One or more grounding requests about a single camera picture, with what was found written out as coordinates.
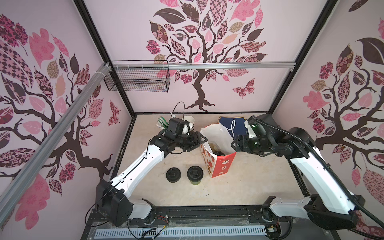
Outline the black plastic cup lid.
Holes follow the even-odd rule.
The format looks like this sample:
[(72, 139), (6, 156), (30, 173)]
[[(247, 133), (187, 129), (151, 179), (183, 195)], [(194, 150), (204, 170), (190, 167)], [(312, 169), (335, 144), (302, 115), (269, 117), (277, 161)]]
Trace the black plastic cup lid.
[(221, 152), (221, 151), (215, 151), (215, 152), (213, 152), (213, 154), (215, 155), (215, 156), (225, 156), (226, 154), (224, 154), (223, 152)]
[(204, 177), (204, 171), (199, 166), (191, 166), (187, 171), (187, 177), (190, 181), (199, 181)]

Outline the red white paper takeout bag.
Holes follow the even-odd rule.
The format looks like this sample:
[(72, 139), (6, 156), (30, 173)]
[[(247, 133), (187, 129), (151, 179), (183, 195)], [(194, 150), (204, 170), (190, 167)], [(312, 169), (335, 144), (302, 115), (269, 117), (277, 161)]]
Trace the red white paper takeout bag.
[[(208, 141), (201, 145), (200, 150), (210, 178), (227, 174), (236, 156), (231, 146), (233, 138), (228, 130), (218, 123), (201, 128), (200, 133), (208, 138)], [(226, 155), (215, 156), (213, 154), (215, 151), (221, 151)]]

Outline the green paper coffee cup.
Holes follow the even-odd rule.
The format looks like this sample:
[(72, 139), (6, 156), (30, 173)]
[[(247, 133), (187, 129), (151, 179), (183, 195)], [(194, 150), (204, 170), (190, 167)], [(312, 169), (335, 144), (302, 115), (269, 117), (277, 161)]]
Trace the green paper coffee cup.
[(190, 181), (190, 183), (192, 185), (194, 185), (194, 186), (197, 186), (197, 185), (199, 185), (201, 183), (201, 180), (199, 180), (199, 181)]

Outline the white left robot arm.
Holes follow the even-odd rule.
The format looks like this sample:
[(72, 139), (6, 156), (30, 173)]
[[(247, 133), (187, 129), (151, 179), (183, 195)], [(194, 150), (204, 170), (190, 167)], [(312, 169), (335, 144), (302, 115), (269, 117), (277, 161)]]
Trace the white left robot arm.
[(200, 132), (190, 129), (190, 122), (172, 118), (167, 128), (152, 137), (143, 153), (120, 175), (110, 181), (102, 180), (96, 187), (92, 205), (107, 223), (119, 227), (130, 219), (146, 219), (154, 206), (147, 200), (130, 201), (141, 180), (176, 148), (191, 152), (208, 141)]

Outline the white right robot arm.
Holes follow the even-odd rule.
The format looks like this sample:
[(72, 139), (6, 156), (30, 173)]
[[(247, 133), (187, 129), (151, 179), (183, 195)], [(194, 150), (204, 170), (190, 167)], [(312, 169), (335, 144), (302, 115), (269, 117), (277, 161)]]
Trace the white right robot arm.
[(231, 143), (236, 152), (265, 157), (285, 157), (294, 173), (301, 172), (315, 189), (310, 195), (301, 177), (296, 176), (304, 197), (288, 200), (270, 196), (262, 205), (265, 221), (278, 217), (309, 219), (325, 230), (354, 229), (359, 208), (365, 199), (354, 195), (332, 174), (315, 141), (301, 128), (281, 129), (269, 114), (252, 116), (245, 121), (247, 134), (237, 135)]

